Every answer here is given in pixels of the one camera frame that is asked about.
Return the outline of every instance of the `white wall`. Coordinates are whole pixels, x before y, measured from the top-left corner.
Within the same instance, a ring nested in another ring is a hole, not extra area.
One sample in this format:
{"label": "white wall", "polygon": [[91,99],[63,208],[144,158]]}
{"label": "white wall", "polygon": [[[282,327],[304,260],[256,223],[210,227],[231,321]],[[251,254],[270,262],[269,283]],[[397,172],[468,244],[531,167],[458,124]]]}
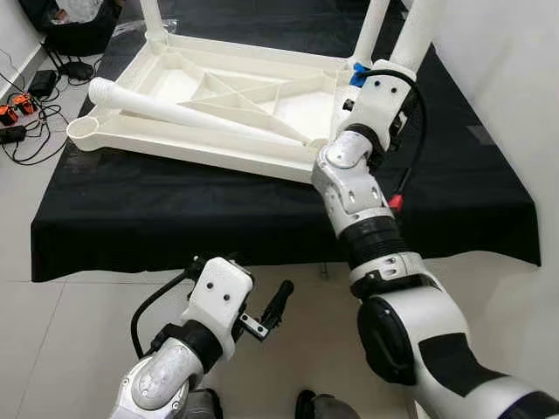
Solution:
{"label": "white wall", "polygon": [[559,2],[449,0],[439,56],[534,198],[543,267],[432,261],[482,363],[559,396]]}
{"label": "white wall", "polygon": [[[11,55],[14,66],[23,71],[39,48],[41,37],[21,10],[17,0],[2,1],[0,12],[0,48]],[[0,71],[8,79],[16,77],[10,61],[0,52]],[[8,83],[0,79],[0,97],[8,88]]]}

